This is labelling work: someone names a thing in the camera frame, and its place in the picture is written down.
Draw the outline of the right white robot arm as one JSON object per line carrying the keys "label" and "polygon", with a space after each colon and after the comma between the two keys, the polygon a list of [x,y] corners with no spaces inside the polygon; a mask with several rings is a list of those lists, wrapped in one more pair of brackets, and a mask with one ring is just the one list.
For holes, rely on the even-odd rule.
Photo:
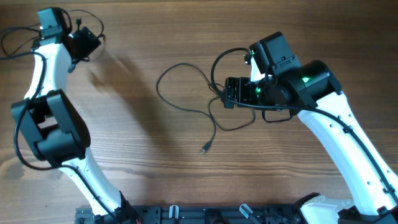
{"label": "right white robot arm", "polygon": [[282,33],[244,50],[248,77],[229,77],[219,92],[226,108],[287,110],[318,138],[343,176],[351,198],[320,194],[301,199],[296,223],[396,223],[397,175],[369,140],[341,84],[319,60],[301,64]]}

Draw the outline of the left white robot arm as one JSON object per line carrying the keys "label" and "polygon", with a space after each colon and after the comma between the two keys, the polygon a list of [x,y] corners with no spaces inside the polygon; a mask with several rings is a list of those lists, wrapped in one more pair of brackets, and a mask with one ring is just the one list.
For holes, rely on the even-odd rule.
{"label": "left white robot arm", "polygon": [[91,206],[91,216],[77,218],[77,223],[140,223],[139,214],[96,163],[88,127],[65,94],[68,74],[79,62],[89,61],[104,35],[81,26],[81,19],[74,30],[68,12],[59,7],[39,10],[37,15],[39,38],[29,51],[35,58],[32,82],[24,99],[11,107],[16,156],[28,168],[39,169],[23,158],[21,134],[33,155],[48,162],[47,170],[69,176]]}

